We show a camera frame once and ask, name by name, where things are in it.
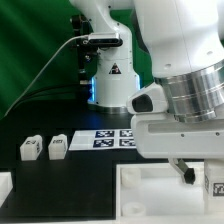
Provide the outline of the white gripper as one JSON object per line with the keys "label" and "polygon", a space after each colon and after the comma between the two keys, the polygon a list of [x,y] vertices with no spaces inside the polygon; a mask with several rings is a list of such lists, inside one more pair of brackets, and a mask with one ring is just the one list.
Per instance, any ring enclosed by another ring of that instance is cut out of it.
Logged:
{"label": "white gripper", "polygon": [[180,123],[165,114],[136,114],[131,129],[144,158],[169,158],[182,182],[193,185],[195,171],[183,159],[224,158],[224,120]]}

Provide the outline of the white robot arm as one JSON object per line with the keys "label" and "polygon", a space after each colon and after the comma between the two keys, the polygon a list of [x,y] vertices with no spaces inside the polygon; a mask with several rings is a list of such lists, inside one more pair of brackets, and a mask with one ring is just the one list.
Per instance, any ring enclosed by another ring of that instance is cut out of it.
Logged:
{"label": "white robot arm", "polygon": [[189,158],[224,144],[224,46],[216,0],[69,0],[93,28],[98,71],[89,105],[129,112],[138,152],[191,184]]}

